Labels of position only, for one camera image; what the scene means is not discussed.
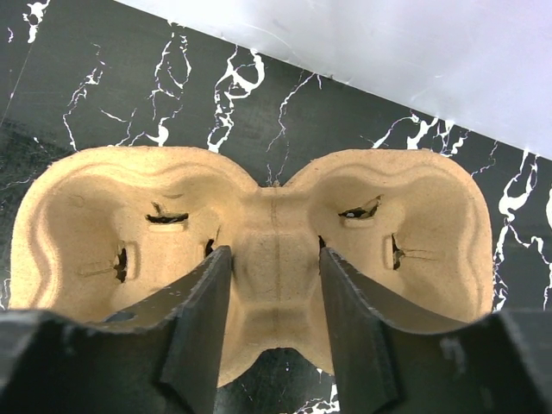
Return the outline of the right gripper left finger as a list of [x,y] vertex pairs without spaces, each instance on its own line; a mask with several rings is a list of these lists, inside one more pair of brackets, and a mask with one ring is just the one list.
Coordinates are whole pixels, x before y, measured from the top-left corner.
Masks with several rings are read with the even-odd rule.
[[221,246],[190,273],[99,323],[1,315],[4,413],[210,413],[232,273]]

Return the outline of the pulp cup carrier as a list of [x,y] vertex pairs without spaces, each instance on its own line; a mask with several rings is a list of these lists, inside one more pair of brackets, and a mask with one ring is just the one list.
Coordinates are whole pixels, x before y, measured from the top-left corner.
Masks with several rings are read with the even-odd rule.
[[262,187],[195,147],[98,147],[54,162],[16,213],[13,309],[97,322],[232,252],[218,382],[270,348],[331,372],[319,251],[469,323],[492,309],[492,231],[474,179],[429,150],[353,149]]

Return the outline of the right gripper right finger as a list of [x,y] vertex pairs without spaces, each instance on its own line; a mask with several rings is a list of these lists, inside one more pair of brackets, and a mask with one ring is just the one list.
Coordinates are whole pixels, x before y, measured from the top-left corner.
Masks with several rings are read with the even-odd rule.
[[548,413],[551,314],[503,310],[464,323],[319,256],[344,413]]

